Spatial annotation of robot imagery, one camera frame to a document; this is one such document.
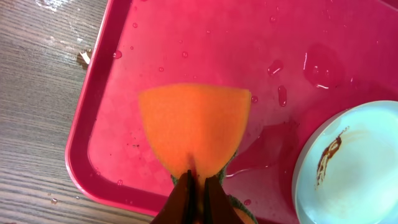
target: tray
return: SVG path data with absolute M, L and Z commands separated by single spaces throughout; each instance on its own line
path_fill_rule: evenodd
M 398 13 L 373 0 L 109 0 L 65 150 L 89 198 L 156 215 L 173 186 L 142 131 L 137 93 L 169 83 L 249 89 L 227 193 L 260 222 L 298 223 L 292 174 L 328 118 L 398 100 Z

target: tabletop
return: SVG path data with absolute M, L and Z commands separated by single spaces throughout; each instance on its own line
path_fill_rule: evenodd
M 106 0 L 0 1 L 0 223 L 149 223 L 74 186 L 65 144 Z

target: pink tray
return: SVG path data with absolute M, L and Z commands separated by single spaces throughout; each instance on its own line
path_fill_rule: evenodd
M 137 93 L 247 88 L 251 115 L 225 191 L 260 222 L 298 223 L 291 185 L 303 144 L 342 110 L 398 100 L 397 63 L 398 13 L 376 0 L 109 0 L 67 169 L 89 198 L 156 215 L 173 185 L 145 139 Z

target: white plate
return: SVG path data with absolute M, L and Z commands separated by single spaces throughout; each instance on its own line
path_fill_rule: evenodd
M 300 153 L 292 193 L 304 224 L 398 223 L 398 102 L 366 103 L 321 125 Z

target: wood grain surface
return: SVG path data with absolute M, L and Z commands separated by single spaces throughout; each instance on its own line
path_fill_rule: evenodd
M 84 197 L 64 150 L 106 0 L 0 1 L 0 223 L 149 223 Z

